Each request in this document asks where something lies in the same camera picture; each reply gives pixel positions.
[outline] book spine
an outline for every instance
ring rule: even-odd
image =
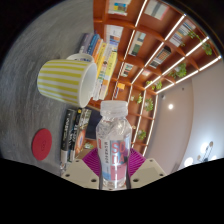
[[[79,53],[83,53],[83,50],[85,48],[85,45],[86,45],[86,41],[87,41],[88,36],[89,36],[88,33],[85,33],[84,34],[83,39],[82,39],[82,43],[81,43],[81,47],[79,49]]]
[[[96,45],[96,41],[98,40],[98,37],[99,37],[99,34],[94,34],[94,36],[90,42],[90,45],[88,47],[87,54],[92,55],[94,47]]]
[[[70,158],[69,158],[70,162],[72,162],[75,159],[75,144],[76,144],[77,131],[78,131],[78,126],[79,126],[82,111],[83,111],[83,109],[79,108],[77,111],[77,114],[76,114],[76,118],[75,118],[74,133],[72,136],[71,151],[70,151]]]
[[[93,33],[89,33],[89,35],[88,35],[88,37],[86,39],[86,42],[85,42],[84,49],[83,49],[82,53],[87,53],[87,50],[88,50],[90,42],[91,42],[91,40],[93,38],[93,35],[94,35]]]
[[[68,161],[68,150],[69,150],[69,138],[72,131],[72,122],[75,115],[75,110],[68,109],[65,116],[64,132],[62,136],[61,144],[61,162],[66,164]]]
[[[98,49],[99,49],[101,40],[102,40],[102,39],[98,39],[97,42],[96,42],[96,46],[95,46],[94,51],[93,51],[93,54],[92,54],[92,57],[94,58],[94,61],[95,61],[95,56],[96,56],[96,53],[97,53],[97,51],[98,51]]]
[[[92,113],[91,110],[83,109],[83,112],[80,118],[79,128],[78,128],[77,140],[75,144],[75,158],[77,158],[77,156],[83,149],[83,145],[85,142],[86,129],[89,124],[91,113]]]
[[[99,58],[98,58],[98,61],[96,62],[97,78],[98,78],[98,76],[100,74],[101,66],[102,66],[103,61],[104,61],[106,48],[107,48],[107,43],[103,43],[102,44],[102,51],[99,53]]]
[[[100,39],[99,48],[97,49],[96,55],[95,55],[95,57],[94,57],[95,62],[97,62],[97,59],[98,59],[99,52],[100,52],[100,49],[101,49],[101,47],[102,47],[102,44],[103,44],[103,39]]]

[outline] red lid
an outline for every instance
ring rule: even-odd
[[[37,160],[45,159],[51,149],[52,136],[49,130],[41,129],[36,133],[32,142],[33,155]]]

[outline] table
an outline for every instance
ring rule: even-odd
[[[93,31],[93,0],[67,0],[40,15],[17,38],[0,70],[0,157],[60,176],[65,113],[75,107],[42,96],[37,75],[48,60],[78,52],[83,33]],[[52,147],[38,161],[31,144],[42,128],[51,132]]]

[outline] book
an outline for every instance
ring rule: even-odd
[[[62,141],[61,141],[61,162],[63,164],[66,164],[68,161],[68,151],[69,151],[69,138],[70,133],[72,131],[72,123],[73,118],[75,116],[76,111],[68,109],[66,111],[65,115],[65,121],[64,121],[64,131],[62,135]]]
[[[93,54],[93,50],[94,50],[95,45],[96,45],[96,42],[97,42],[97,40],[98,40],[99,38],[100,38],[100,35],[99,35],[99,34],[94,34],[94,35],[93,35],[93,38],[92,38],[92,40],[91,40],[91,42],[90,42],[90,45],[89,45],[89,47],[88,47],[88,50],[87,50],[87,54],[90,54],[90,55]]]
[[[73,132],[72,141],[71,141],[70,156],[68,159],[70,162],[72,162],[75,159],[75,143],[77,139],[77,132],[78,132],[79,124],[80,124],[80,117],[81,117],[82,110],[83,110],[82,108],[79,108],[76,113],[74,132]]]
[[[156,19],[162,20],[166,15],[169,7],[157,0],[150,0],[146,9],[145,14],[153,16]]]
[[[105,76],[104,76],[105,82],[103,81],[101,89],[100,89],[100,94],[99,94],[100,100],[104,100],[104,98],[106,97],[106,93],[108,91],[108,87],[110,84],[110,79],[112,77],[116,63],[117,63],[117,52],[112,52],[108,60],[107,69],[105,71]]]
[[[99,56],[97,58],[97,62],[96,62],[96,66],[97,66],[97,78],[100,74],[100,70],[104,61],[104,57],[105,57],[105,52],[107,49],[107,43],[103,43],[99,52]]]
[[[79,53],[86,53],[90,44],[90,41],[93,38],[93,33],[85,33],[82,39],[81,47]]]
[[[75,143],[75,158],[79,155],[79,153],[82,151],[84,143],[85,143],[85,135],[86,135],[86,129],[89,124],[90,116],[91,116],[92,110],[83,108],[82,109],[82,114],[80,117],[80,122],[78,126],[78,131],[77,131],[77,138],[76,138],[76,143]]]
[[[99,53],[102,42],[103,42],[103,39],[98,39],[97,42],[96,42],[96,46],[95,46],[93,54],[92,54],[92,57],[94,58],[95,62],[96,62],[96,57]]]

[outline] led strip light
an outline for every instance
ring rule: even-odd
[[[221,59],[222,57],[219,56],[218,58],[214,59],[213,61],[211,61],[210,63],[208,63],[207,65],[203,66],[202,68],[199,69],[199,71],[204,70],[205,68],[209,67],[210,65],[214,64],[215,62],[217,62],[219,59]]]
[[[164,91],[164,90],[170,88],[170,87],[173,86],[173,85],[174,85],[174,83],[172,83],[172,84],[170,84],[169,86],[167,86],[167,87],[165,87],[165,88],[163,88],[163,89],[157,91],[156,93],[160,93],[160,92],[162,92],[162,91]]]
[[[131,86],[131,88],[130,88],[130,92],[129,92],[129,96],[128,96],[128,104],[129,104],[129,101],[130,101],[131,92],[132,92],[132,86]]]
[[[138,16],[138,19],[137,19],[137,21],[135,23],[135,27],[138,25],[139,19],[140,19],[141,15],[142,15],[142,11],[143,11],[143,9],[145,7],[146,2],[147,2],[147,0],[145,0],[145,2],[143,3],[143,6],[142,6],[141,11],[140,11],[139,16]]]
[[[135,82],[135,80],[141,75],[142,71],[144,70],[144,68],[141,69],[141,71],[138,73],[138,75],[135,76],[134,80],[131,82],[131,84],[133,84]]]
[[[138,128],[139,128],[140,122],[141,122],[141,117],[139,117],[139,119],[138,119],[138,125],[137,125],[137,128],[136,128],[136,132],[135,132],[135,137],[134,137],[134,139],[133,139],[133,143],[135,143],[135,140],[136,140],[136,136],[137,136],[137,133],[138,133]]]
[[[154,113],[153,113],[153,119],[155,119],[155,116],[156,116],[157,103],[158,103],[158,95],[156,95],[156,103],[155,103],[155,108],[154,108]]]
[[[174,68],[176,65],[178,65],[180,62],[182,62],[185,59],[185,57],[182,57],[178,62],[176,62],[174,65],[172,65],[170,68],[168,68],[165,72],[163,72],[162,75],[166,74],[168,71],[170,71],[172,68]]]
[[[192,54],[195,50],[197,50],[203,43],[205,43],[207,40],[209,39],[209,37],[206,37],[200,44],[198,44],[195,48],[193,48],[191,51],[189,51],[186,54],[186,57],[189,56],[190,54]]]
[[[118,73],[118,77],[117,77],[117,79],[119,79],[119,77],[120,77],[120,74],[121,74],[121,71],[122,71],[122,69],[123,69],[123,66],[124,66],[124,62],[122,62],[122,64],[121,64],[121,68],[120,68],[120,71],[119,71],[119,73]]]
[[[184,14],[179,21],[176,23],[176,25],[173,27],[173,29],[169,32],[169,34],[166,36],[165,40],[169,38],[169,36],[173,33],[173,31],[177,28],[177,26],[181,23],[181,21],[184,19],[186,15]]]
[[[163,46],[164,42],[162,42],[159,47],[156,49],[156,51],[153,53],[151,58],[146,62],[145,67],[149,64],[149,62],[152,60],[152,58],[155,56],[155,54],[160,50],[160,48]]]
[[[131,39],[129,41],[129,44],[128,44],[128,47],[127,47],[127,50],[126,50],[126,53],[125,53],[125,56],[124,56],[124,60],[125,60],[125,58],[127,56],[127,53],[128,53],[128,50],[129,50],[129,46],[131,44],[131,41],[132,41],[132,38],[133,38],[134,34],[135,34],[135,30],[132,31]]]
[[[143,111],[143,107],[144,107],[144,102],[145,102],[145,95],[146,95],[146,90],[144,91],[144,96],[143,96],[143,101],[142,101],[142,108],[141,108],[141,112],[140,115],[142,115],[142,111]]]
[[[147,89],[149,86],[151,86],[154,82],[156,82],[158,79],[160,79],[161,76],[158,76],[154,81],[152,81],[150,84],[148,84],[145,89]]]

